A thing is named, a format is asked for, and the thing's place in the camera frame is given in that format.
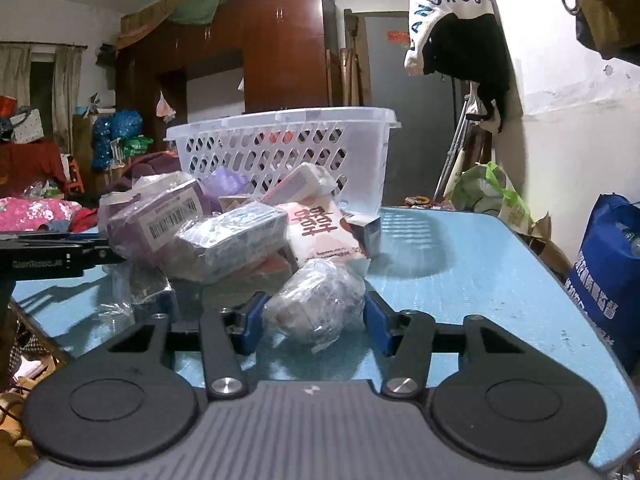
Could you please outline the clear packet bundle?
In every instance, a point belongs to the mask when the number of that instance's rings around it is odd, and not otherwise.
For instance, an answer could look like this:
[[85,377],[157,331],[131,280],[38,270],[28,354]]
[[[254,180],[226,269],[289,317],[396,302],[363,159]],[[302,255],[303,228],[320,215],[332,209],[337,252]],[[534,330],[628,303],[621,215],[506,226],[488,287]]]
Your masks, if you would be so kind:
[[262,322],[318,353],[345,330],[362,330],[366,283],[347,264],[311,259],[265,304]]

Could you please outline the maroon clothing pile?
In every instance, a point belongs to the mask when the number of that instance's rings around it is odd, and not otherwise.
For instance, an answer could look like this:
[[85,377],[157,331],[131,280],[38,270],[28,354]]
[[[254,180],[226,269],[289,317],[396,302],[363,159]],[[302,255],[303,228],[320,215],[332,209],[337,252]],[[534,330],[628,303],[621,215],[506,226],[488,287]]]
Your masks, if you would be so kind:
[[180,169],[178,156],[173,152],[155,152],[134,157],[130,163],[116,171],[114,180],[105,188],[106,192],[125,192],[142,177],[170,174]]

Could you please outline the white hat blue letters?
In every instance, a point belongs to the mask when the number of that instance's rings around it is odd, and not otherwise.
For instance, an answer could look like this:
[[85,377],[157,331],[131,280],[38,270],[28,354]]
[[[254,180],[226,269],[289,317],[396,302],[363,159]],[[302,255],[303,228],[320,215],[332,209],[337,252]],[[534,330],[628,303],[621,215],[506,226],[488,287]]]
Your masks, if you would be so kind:
[[432,36],[435,26],[447,16],[472,20],[485,14],[494,15],[489,0],[409,0],[409,47],[405,69],[410,76],[423,73],[423,48]]

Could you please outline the dark red wooden wardrobe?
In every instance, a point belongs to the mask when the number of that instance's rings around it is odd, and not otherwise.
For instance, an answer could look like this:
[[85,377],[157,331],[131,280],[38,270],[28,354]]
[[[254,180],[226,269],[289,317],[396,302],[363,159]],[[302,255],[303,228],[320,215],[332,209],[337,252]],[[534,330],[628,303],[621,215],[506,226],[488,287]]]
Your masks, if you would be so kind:
[[135,110],[142,132],[163,147],[166,99],[177,124],[188,119],[188,82],[243,71],[250,113],[343,102],[332,0],[230,0],[208,25],[163,21],[116,56],[116,107]]

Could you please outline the pink packet red characters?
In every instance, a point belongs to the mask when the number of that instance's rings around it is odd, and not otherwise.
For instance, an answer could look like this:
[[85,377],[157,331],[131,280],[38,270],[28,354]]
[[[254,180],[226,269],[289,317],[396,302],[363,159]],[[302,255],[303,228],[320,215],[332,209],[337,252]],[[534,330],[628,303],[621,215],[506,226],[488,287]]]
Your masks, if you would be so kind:
[[346,263],[363,274],[369,258],[331,196],[280,204],[288,216],[288,248],[301,268],[311,259]]

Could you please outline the grey door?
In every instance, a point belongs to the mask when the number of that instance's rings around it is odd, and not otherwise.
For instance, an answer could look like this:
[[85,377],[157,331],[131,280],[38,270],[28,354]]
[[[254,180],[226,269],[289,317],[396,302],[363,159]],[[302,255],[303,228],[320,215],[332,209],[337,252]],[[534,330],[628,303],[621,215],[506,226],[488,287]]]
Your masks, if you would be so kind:
[[369,75],[369,101],[393,110],[400,122],[388,141],[382,204],[431,198],[461,110],[459,81],[440,73],[408,75],[406,12],[361,13],[358,28],[367,46],[360,66]]

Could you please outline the window curtain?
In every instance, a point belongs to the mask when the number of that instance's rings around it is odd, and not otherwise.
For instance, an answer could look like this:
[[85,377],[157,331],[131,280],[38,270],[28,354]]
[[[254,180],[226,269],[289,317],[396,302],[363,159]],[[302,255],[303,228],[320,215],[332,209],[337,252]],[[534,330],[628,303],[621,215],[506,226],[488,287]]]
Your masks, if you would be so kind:
[[73,116],[77,105],[82,49],[57,46],[52,79],[53,139],[62,153],[73,148]]

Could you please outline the blue dotted plastic bag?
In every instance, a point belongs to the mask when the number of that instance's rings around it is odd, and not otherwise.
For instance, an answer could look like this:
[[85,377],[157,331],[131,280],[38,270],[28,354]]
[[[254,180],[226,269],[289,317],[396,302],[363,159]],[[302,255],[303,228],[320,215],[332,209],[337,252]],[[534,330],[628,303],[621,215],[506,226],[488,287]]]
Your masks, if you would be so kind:
[[105,171],[143,155],[152,141],[142,134],[142,117],[136,110],[98,116],[92,126],[91,168]]

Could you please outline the white plastic laundry basket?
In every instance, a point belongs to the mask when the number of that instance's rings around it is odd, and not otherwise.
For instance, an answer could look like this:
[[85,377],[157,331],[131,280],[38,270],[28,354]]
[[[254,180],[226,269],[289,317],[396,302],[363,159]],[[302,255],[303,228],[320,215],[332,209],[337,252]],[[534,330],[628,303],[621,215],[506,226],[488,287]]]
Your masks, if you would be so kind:
[[349,212],[374,216],[382,204],[393,110],[339,106],[245,114],[170,127],[181,169],[204,178],[224,167],[246,177],[256,198],[309,162],[326,168],[334,200]]

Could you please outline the blue shopping bag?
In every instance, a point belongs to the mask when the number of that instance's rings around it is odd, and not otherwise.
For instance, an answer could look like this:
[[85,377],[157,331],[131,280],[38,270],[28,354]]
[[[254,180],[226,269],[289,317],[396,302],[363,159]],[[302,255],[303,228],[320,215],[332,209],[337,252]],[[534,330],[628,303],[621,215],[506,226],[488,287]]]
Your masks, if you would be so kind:
[[639,205],[617,194],[597,199],[565,282],[622,367],[639,363]]

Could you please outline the black hanging garment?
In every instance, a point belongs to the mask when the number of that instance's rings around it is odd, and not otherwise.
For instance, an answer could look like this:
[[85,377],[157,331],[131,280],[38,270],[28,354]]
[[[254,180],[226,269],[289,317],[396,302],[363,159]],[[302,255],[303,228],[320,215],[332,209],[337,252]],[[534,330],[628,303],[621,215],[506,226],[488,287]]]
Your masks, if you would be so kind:
[[506,94],[510,74],[506,40],[494,14],[458,18],[447,14],[439,20],[422,48],[423,73],[441,73],[475,82],[477,96],[491,118],[498,110],[498,131],[506,118]]

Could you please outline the green white plastic bag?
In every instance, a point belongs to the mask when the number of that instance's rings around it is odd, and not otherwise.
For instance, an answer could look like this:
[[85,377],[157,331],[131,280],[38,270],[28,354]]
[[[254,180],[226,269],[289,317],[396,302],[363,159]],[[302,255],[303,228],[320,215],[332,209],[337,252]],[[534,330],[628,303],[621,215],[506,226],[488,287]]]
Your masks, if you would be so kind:
[[533,225],[526,203],[495,162],[462,172],[449,199],[457,211],[489,214],[520,234],[527,235]]

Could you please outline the purple box with barcode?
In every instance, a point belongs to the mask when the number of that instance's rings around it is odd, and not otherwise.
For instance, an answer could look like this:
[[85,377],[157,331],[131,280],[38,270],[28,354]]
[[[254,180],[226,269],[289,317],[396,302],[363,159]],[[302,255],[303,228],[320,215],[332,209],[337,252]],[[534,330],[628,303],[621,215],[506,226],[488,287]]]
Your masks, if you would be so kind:
[[117,255],[158,266],[178,231],[212,212],[200,182],[182,171],[145,176],[99,201],[98,229]]

